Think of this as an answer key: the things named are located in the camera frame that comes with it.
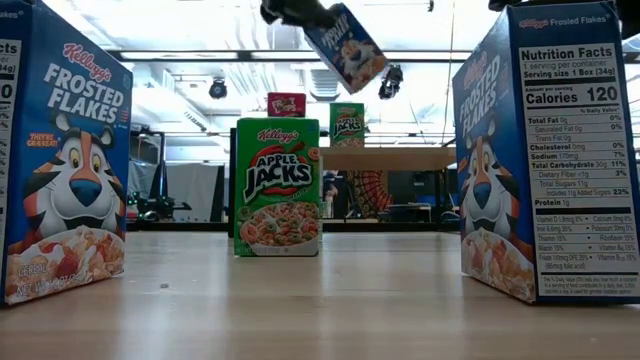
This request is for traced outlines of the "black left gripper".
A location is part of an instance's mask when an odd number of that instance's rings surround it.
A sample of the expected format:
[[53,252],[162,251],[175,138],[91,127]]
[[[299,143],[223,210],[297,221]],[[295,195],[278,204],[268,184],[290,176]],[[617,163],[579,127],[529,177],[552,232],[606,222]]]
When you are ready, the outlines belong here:
[[336,23],[334,13],[319,0],[262,0],[260,15],[267,24],[280,20],[307,28],[331,28]]

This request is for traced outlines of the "blue Frosted Flakes cereal box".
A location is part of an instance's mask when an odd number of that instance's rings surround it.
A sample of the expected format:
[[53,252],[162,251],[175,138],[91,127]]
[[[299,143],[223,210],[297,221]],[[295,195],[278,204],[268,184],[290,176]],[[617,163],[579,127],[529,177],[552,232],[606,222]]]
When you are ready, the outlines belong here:
[[464,274],[527,303],[640,304],[613,0],[503,9],[452,80]]
[[344,3],[333,4],[329,11],[334,25],[306,28],[305,39],[348,93],[354,94],[387,67],[388,59]]
[[0,306],[122,273],[132,87],[43,0],[0,0]]

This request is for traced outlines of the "red Froot Loops cereal box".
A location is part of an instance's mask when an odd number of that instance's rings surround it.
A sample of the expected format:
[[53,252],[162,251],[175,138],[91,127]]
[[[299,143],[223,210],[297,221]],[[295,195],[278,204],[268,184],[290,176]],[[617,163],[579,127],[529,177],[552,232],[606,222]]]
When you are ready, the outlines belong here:
[[269,92],[267,94],[269,117],[304,117],[306,95],[304,93]]

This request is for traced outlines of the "green Apple Jacks cereal box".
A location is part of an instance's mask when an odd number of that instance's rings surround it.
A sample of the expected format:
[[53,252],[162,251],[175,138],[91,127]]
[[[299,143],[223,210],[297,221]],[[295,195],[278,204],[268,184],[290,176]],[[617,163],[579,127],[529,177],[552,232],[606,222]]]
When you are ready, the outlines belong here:
[[329,139],[331,147],[363,148],[365,143],[363,103],[330,104]]
[[236,128],[234,254],[313,257],[319,252],[319,121],[242,118]]

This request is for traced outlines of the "person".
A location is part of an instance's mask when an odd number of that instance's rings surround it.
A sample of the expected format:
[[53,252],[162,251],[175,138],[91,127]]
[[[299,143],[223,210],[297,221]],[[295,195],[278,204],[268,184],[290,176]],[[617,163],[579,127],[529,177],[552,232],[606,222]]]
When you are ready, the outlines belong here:
[[323,199],[332,204],[332,217],[334,219],[344,216],[342,195],[343,178],[338,170],[325,170],[323,174]]

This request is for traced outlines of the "spiral patterned cloth panel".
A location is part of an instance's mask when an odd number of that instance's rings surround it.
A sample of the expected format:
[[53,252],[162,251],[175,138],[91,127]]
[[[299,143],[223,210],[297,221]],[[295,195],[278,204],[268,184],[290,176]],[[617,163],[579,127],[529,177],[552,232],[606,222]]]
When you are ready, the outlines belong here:
[[347,172],[347,179],[353,190],[353,204],[364,218],[377,218],[393,204],[387,171],[353,170]]

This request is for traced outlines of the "grey curtain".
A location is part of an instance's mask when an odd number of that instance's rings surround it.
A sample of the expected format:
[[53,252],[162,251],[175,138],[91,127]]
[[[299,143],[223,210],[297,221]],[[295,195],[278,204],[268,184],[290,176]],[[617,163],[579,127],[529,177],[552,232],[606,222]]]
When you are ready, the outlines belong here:
[[[159,165],[142,161],[129,163],[128,217],[138,220],[138,195],[146,199],[151,192],[154,174]],[[167,195],[177,203],[188,203],[191,211],[175,211],[174,219],[152,222],[217,223],[223,219],[225,208],[225,168],[207,163],[165,164],[166,175],[160,181],[168,189]]]

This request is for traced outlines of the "black aluminium table frame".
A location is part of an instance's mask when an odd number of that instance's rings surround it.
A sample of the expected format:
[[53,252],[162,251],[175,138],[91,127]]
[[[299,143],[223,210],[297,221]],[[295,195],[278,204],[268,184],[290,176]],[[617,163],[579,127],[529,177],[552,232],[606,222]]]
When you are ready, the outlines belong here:
[[[179,222],[128,222],[129,232],[223,232],[234,234],[229,223],[179,223]],[[373,222],[324,222],[324,232],[456,232],[458,223],[373,223]]]

